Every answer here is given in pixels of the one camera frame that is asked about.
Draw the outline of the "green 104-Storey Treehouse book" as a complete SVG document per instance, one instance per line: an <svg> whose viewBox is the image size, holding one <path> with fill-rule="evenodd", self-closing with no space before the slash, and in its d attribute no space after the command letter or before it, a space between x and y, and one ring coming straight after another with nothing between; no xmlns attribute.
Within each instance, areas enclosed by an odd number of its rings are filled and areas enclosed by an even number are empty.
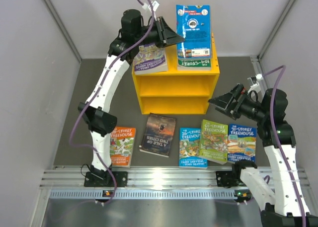
<svg viewBox="0 0 318 227"><path fill-rule="evenodd" d="M210 59L178 59L178 71L209 71L211 70Z"/></svg>

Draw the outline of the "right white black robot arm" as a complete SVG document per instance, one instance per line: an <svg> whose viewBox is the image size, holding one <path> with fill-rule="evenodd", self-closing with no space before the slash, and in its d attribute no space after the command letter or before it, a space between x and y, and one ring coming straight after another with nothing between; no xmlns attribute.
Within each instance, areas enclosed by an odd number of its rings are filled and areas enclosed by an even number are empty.
<svg viewBox="0 0 318 227"><path fill-rule="evenodd" d="M257 123L257 133L269 160L274 187L270 188L252 161L232 165L232 180L245 185L257 202L264 227L316 227L302 194L296 165L296 138L285 120L287 94L277 88L266 90L262 101L237 84L228 93L209 99L215 109L236 120L245 116Z"/></svg>

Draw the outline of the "purple 52-Storey Treehouse book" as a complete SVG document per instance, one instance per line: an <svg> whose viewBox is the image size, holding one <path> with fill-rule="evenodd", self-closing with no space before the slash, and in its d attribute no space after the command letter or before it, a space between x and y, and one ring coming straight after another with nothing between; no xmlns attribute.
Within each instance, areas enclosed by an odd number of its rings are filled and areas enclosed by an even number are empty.
<svg viewBox="0 0 318 227"><path fill-rule="evenodd" d="M139 53L133 60L135 75L146 75L168 71L165 48L158 48L154 43L139 46Z"/></svg>

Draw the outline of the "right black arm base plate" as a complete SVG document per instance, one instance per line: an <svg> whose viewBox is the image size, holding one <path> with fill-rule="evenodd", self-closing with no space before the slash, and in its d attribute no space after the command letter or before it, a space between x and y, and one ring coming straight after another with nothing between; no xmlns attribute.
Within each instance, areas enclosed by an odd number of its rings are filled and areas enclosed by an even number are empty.
<svg viewBox="0 0 318 227"><path fill-rule="evenodd" d="M216 171L216 181L218 187L232 188L239 185L238 179L232 171Z"/></svg>

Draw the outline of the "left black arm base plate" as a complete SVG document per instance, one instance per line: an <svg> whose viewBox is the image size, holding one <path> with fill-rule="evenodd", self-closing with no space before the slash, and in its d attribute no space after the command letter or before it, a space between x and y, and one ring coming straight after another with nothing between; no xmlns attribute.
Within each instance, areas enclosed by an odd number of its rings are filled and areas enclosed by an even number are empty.
<svg viewBox="0 0 318 227"><path fill-rule="evenodd" d="M89 171L85 174L84 187L126 187L128 172L114 171L112 176L109 172Z"/></svg>

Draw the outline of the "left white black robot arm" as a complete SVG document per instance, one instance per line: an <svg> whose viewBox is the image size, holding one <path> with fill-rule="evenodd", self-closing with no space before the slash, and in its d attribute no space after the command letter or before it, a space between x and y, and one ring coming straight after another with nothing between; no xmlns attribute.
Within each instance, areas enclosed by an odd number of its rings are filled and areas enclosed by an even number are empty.
<svg viewBox="0 0 318 227"><path fill-rule="evenodd" d="M174 32L163 17L144 25L141 13L136 9L124 11L121 29L110 44L105 67L90 97L78 106L92 137L93 161L86 175L88 182L113 185L110 157L111 132L117 125L117 118L109 114L110 104L117 86L133 59L139 53L139 46L155 44L165 48L183 42L185 39Z"/></svg>

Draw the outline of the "blue back-cover book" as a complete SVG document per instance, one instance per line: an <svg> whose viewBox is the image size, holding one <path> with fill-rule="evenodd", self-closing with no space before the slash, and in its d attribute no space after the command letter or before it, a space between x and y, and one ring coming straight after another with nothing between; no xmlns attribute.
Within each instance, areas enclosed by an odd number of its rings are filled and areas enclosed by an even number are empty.
<svg viewBox="0 0 318 227"><path fill-rule="evenodd" d="M178 58L212 57L209 5L176 5L176 32L184 38L183 42L176 45Z"/></svg>

